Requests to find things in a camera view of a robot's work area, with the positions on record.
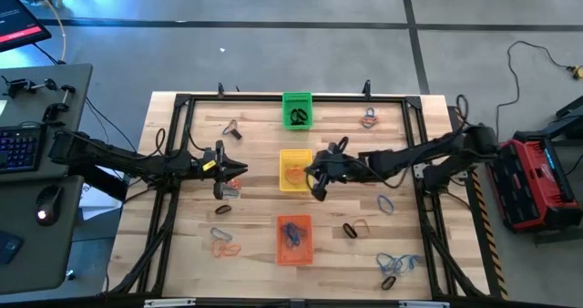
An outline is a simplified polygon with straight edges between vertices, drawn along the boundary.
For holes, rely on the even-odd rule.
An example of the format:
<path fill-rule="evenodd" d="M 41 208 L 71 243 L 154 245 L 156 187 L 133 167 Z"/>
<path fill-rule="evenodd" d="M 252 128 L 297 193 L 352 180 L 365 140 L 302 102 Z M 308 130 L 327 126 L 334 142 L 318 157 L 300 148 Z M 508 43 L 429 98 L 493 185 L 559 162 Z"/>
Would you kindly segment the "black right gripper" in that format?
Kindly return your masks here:
<path fill-rule="evenodd" d="M 347 183 L 364 180 L 364 167 L 360 160 L 329 150 L 319 151 L 312 163 L 306 167 L 305 173 L 315 179 L 312 196 L 318 201 L 325 200 L 326 186 L 330 182 Z"/>

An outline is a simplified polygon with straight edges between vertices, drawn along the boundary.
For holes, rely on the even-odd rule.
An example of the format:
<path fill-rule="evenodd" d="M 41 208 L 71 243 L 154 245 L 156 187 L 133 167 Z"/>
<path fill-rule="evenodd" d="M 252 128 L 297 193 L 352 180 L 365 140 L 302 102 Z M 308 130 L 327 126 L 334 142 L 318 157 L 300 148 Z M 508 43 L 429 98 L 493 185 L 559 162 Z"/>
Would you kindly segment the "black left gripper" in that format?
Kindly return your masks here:
<path fill-rule="evenodd" d="M 215 149 L 206 148 L 202 157 L 198 159 L 198 177 L 200 180 L 214 180 L 213 195 L 217 200 L 223 199 L 222 183 L 225 180 L 232 180 L 248 171 L 246 163 L 224 158 L 224 143 L 217 140 Z"/>

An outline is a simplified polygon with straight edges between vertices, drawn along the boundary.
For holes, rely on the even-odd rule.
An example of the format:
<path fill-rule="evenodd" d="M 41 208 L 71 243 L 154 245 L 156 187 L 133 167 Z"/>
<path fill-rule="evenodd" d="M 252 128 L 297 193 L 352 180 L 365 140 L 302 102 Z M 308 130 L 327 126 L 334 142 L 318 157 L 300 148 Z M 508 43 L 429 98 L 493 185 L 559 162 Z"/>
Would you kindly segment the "yellow plastic basket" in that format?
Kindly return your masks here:
<path fill-rule="evenodd" d="M 305 169 L 312 163 L 312 151 L 310 149 L 282 149 L 280 151 L 279 186 L 283 192 L 306 192 L 313 185 L 312 177 L 305 173 Z M 304 167 L 304 181 L 301 184 L 290 184 L 285 177 L 285 168 L 288 165 Z"/>

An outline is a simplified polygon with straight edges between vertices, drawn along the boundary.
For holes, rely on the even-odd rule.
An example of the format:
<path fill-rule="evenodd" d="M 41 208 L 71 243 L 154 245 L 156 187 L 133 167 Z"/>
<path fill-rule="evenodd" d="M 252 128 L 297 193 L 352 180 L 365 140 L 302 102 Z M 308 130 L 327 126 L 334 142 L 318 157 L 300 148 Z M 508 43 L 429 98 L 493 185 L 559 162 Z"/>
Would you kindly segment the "green plastic basket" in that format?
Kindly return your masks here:
<path fill-rule="evenodd" d="M 291 112 L 295 108 L 304 109 L 308 114 L 306 126 L 293 126 Z M 282 122 L 287 130 L 307 130 L 313 125 L 312 94 L 309 92 L 285 92 L 282 95 Z"/>

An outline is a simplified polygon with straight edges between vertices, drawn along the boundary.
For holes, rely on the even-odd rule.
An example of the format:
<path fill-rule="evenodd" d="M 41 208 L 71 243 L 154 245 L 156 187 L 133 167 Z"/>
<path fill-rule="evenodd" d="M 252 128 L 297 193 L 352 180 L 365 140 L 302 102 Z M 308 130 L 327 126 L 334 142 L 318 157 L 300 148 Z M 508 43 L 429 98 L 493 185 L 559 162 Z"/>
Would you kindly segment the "orange plastic basket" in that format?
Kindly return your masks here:
<path fill-rule="evenodd" d="M 312 216 L 310 214 L 278 215 L 276 226 L 276 262 L 281 266 L 302 266 L 313 263 L 313 234 Z M 281 230 L 285 223 L 292 222 L 305 229 L 307 234 L 302 237 L 302 245 L 296 248 L 288 248 L 284 242 Z"/>

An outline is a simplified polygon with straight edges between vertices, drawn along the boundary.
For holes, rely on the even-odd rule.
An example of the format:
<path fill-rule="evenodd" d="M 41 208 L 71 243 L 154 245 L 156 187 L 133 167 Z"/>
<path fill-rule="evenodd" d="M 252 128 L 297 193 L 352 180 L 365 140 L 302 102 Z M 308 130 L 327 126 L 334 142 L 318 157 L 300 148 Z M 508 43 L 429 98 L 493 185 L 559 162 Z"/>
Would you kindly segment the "white paper sheet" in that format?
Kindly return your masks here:
<path fill-rule="evenodd" d="M 115 209 L 121 206 L 121 201 L 114 199 L 105 192 L 88 184 L 84 184 L 79 207 L 82 209 Z"/>

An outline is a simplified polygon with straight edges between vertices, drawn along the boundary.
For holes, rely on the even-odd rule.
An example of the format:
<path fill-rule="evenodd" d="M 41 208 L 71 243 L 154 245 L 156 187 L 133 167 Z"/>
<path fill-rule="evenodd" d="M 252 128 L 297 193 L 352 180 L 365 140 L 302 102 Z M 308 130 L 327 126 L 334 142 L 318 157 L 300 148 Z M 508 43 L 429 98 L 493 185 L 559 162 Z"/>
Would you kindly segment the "black computer mouse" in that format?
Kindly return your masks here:
<path fill-rule="evenodd" d="M 36 222 L 40 226 L 55 224 L 60 215 L 61 198 L 64 188 L 50 185 L 43 188 L 36 197 Z"/>

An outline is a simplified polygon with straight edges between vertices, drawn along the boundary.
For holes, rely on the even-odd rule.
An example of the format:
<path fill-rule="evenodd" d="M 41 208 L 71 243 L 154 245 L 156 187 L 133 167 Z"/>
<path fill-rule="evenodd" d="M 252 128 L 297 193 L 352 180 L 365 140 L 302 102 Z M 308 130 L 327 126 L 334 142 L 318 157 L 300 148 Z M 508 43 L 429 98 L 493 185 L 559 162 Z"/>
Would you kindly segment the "yellow black hazard strip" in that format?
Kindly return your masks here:
<path fill-rule="evenodd" d="M 505 277 L 476 167 L 470 167 L 465 173 L 463 182 L 475 225 L 489 293 L 498 299 L 508 300 Z"/>

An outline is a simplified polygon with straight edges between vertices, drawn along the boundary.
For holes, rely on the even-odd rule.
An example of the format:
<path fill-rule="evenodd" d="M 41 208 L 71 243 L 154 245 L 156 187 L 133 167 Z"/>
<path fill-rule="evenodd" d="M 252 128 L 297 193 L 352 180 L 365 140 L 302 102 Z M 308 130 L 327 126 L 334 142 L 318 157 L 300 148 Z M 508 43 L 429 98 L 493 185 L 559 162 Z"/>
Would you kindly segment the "black desk clamp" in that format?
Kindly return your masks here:
<path fill-rule="evenodd" d="M 45 124 L 56 124 L 58 123 L 58 115 L 60 113 L 68 112 L 69 106 L 66 103 L 54 103 L 49 105 L 42 117 L 42 122 Z"/>
<path fill-rule="evenodd" d="M 8 80 L 5 77 L 2 77 L 5 81 L 6 89 L 4 96 L 8 96 L 10 98 L 15 98 L 19 91 L 25 91 L 26 93 L 35 94 L 36 91 L 40 88 L 46 88 L 52 91 L 62 90 L 65 91 L 67 94 L 75 94 L 77 89 L 75 87 L 69 85 L 63 85 L 59 87 L 56 82 L 52 78 L 47 78 L 44 82 L 40 85 L 36 84 L 32 80 L 28 80 L 25 78 L 20 78 L 16 80 Z"/>

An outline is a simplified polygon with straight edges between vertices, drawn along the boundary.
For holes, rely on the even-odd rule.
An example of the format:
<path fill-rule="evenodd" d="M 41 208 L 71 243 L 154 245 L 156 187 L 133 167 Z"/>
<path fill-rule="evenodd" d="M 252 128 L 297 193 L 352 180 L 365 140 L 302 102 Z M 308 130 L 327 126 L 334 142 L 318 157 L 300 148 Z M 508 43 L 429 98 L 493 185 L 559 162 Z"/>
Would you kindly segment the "grey side desk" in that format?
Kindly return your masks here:
<path fill-rule="evenodd" d="M 87 97 L 93 66 L 90 64 L 59 65 L 49 67 L 21 67 L 0 69 L 0 127 L 45 125 L 46 136 L 42 157 L 35 171 L 0 174 L 0 183 L 12 181 L 29 181 L 57 179 L 67 175 L 68 166 L 52 162 L 48 157 L 54 143 L 55 133 L 60 129 L 78 130 L 82 111 Z M 52 78 L 61 87 L 75 87 L 75 94 L 65 91 L 52 91 L 40 88 L 35 94 L 19 91 L 15 98 L 4 96 L 8 80 L 25 78 L 40 85 L 47 78 Z M 46 108 L 54 103 L 66 103 L 68 112 L 58 115 L 58 123 L 45 124 L 42 117 Z"/>
<path fill-rule="evenodd" d="M 77 209 L 84 180 L 38 180 L 0 184 L 0 231 L 24 244 L 8 264 L 0 264 L 0 294 L 33 292 L 58 287 L 65 280 Z M 36 197 L 50 185 L 64 188 L 58 221 L 36 222 Z"/>

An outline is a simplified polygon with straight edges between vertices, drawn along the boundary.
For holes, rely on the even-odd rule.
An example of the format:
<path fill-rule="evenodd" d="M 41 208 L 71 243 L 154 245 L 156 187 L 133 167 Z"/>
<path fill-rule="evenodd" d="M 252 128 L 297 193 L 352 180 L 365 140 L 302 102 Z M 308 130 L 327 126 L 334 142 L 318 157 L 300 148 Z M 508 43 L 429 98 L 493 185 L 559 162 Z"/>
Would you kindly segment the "red black power station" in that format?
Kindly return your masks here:
<path fill-rule="evenodd" d="M 583 208 L 547 134 L 516 132 L 487 167 L 510 231 L 561 231 L 583 221 Z"/>

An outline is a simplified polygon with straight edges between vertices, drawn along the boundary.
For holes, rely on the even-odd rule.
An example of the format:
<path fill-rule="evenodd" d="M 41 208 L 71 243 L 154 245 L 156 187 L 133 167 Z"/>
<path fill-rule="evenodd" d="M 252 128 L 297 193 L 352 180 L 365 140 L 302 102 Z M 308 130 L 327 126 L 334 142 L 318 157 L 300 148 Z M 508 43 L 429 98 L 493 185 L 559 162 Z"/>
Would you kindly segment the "backlit black keyboard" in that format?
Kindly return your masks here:
<path fill-rule="evenodd" d="M 0 127 L 0 174 L 37 170 L 45 136 L 45 125 Z"/>

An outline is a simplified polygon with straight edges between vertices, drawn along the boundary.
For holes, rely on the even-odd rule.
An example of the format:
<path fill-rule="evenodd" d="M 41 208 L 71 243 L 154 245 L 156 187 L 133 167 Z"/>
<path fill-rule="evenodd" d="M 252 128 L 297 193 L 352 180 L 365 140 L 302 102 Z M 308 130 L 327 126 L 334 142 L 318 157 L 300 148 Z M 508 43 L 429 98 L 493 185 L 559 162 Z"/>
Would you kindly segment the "black flat device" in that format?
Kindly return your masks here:
<path fill-rule="evenodd" d="M 0 264 L 11 262 L 23 244 L 24 240 L 20 237 L 0 231 Z"/>

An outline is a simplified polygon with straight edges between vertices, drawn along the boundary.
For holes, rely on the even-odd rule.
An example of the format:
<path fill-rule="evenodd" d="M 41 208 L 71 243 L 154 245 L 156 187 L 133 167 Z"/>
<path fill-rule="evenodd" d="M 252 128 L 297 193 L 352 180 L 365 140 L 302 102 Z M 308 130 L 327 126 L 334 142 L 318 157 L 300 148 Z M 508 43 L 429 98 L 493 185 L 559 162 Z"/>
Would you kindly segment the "black monitor red stripe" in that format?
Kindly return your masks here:
<path fill-rule="evenodd" d="M 20 0 L 0 0 L 0 53 L 51 37 Z"/>

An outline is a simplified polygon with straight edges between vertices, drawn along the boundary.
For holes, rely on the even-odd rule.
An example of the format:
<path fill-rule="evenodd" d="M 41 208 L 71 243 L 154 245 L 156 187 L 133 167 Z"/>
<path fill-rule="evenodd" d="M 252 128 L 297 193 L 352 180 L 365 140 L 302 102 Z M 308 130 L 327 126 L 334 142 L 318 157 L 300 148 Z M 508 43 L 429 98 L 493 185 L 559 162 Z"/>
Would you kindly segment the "black floor equipment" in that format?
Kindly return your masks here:
<path fill-rule="evenodd" d="M 566 139 L 583 139 L 583 96 L 571 101 L 555 114 L 558 134 Z"/>

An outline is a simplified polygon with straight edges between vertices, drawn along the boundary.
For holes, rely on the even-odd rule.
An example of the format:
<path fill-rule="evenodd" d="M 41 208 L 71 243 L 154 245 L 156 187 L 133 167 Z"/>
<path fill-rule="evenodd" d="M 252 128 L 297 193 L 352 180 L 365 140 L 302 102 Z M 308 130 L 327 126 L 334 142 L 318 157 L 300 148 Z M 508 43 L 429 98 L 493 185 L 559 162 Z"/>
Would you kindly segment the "black aluminium table frame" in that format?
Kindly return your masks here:
<path fill-rule="evenodd" d="M 374 108 L 379 122 L 361 125 L 367 108 Z M 225 98 L 196 96 L 185 102 L 179 93 L 157 92 L 148 108 L 139 148 L 149 152 L 160 128 L 176 124 L 189 129 L 193 152 L 223 139 L 227 155 L 246 163 L 240 177 L 241 192 L 230 202 L 232 210 L 217 215 L 219 202 L 208 181 L 181 185 L 177 218 L 167 247 L 169 256 L 162 285 L 166 297 L 233 300 L 260 298 L 267 304 L 343 300 L 428 299 L 428 273 L 435 270 L 446 287 L 445 267 L 438 257 L 423 258 L 412 271 L 401 275 L 389 291 L 381 288 L 383 274 L 375 257 L 425 253 L 411 177 L 393 178 L 391 189 L 383 184 L 333 184 L 325 201 L 305 192 L 279 188 L 279 157 L 282 149 L 325 149 L 330 142 L 348 137 L 347 153 L 376 149 L 403 149 L 439 137 L 451 128 L 445 99 L 441 96 L 349 94 L 318 96 L 313 104 L 314 122 L 307 131 L 289 131 L 282 124 L 281 96 L 234 93 Z M 240 140 L 224 137 L 222 130 L 237 120 Z M 377 205 L 384 195 L 394 204 L 385 214 Z M 312 216 L 313 263 L 281 266 L 276 262 L 278 215 Z M 343 224 L 367 220 L 371 233 L 350 239 Z M 210 250 L 216 227 L 239 244 L 237 256 L 215 258 Z"/>

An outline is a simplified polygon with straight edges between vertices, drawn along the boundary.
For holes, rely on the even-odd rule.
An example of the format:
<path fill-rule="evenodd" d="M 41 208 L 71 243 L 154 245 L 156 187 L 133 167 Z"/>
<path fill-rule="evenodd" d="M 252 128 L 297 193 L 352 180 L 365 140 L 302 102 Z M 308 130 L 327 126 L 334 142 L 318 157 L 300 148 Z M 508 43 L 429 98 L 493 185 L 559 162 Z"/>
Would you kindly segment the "silver edge bracket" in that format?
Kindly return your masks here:
<path fill-rule="evenodd" d="M 451 308 L 450 303 L 436 301 L 400 301 L 399 308 Z"/>
<path fill-rule="evenodd" d="M 144 302 L 143 308 L 184 308 L 195 306 L 195 298 L 158 298 L 148 299 Z"/>

